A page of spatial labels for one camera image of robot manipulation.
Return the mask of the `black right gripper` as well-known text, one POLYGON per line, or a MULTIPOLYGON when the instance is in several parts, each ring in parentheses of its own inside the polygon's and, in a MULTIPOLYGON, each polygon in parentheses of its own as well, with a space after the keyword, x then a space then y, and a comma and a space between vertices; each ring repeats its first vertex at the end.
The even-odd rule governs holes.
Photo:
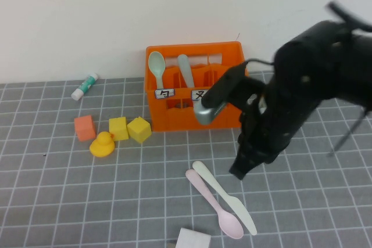
POLYGON ((302 125, 302 98, 278 84, 267 84, 240 116, 239 149, 229 173, 243 180, 262 164, 271 164, 302 125))

